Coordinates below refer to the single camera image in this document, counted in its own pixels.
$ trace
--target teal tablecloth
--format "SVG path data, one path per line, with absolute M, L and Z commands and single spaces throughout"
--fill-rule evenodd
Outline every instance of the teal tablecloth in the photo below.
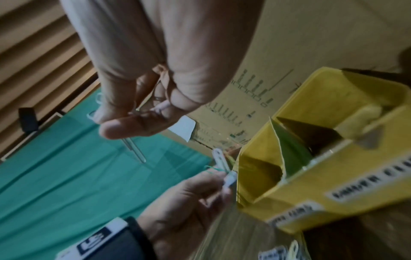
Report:
M 0 260 L 54 259 L 117 216 L 138 216 L 210 159 L 162 135 L 134 138 L 140 164 L 86 118 L 94 95 L 0 165 Z

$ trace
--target yellow box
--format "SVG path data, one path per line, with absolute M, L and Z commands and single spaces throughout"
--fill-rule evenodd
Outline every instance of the yellow box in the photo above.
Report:
M 411 196 L 407 86 L 321 68 L 272 118 L 315 159 L 280 181 L 281 149 L 266 123 L 238 157 L 241 211 L 293 233 Z

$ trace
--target black logo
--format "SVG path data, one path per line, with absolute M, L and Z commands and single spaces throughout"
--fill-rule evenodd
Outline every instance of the black logo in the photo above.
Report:
M 78 252 L 80 253 L 80 255 L 84 255 L 85 253 L 93 249 L 93 247 L 100 244 L 100 242 L 103 241 L 103 239 L 108 237 L 110 234 L 111 231 L 108 228 L 103 227 L 96 233 L 92 234 L 89 238 L 78 244 Z

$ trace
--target black strap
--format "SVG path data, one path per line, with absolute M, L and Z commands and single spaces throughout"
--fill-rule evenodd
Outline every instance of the black strap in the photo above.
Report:
M 141 250 L 144 252 L 144 255 L 146 256 L 146 260 L 157 260 L 157 256 L 155 255 L 153 245 L 147 238 L 144 231 L 138 225 L 135 218 L 127 217 L 124 220 L 128 223 L 128 228 L 130 232 L 133 234 L 134 238 L 139 243 Z

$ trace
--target human hand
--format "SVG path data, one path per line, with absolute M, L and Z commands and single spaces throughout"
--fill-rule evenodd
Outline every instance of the human hand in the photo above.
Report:
M 148 136 L 213 100 L 253 36 L 263 0 L 61 0 L 94 66 L 108 139 Z M 139 115 L 133 106 L 151 98 Z
M 164 192 L 137 222 L 159 260 L 184 260 L 200 245 L 231 198 L 224 172 L 201 172 Z

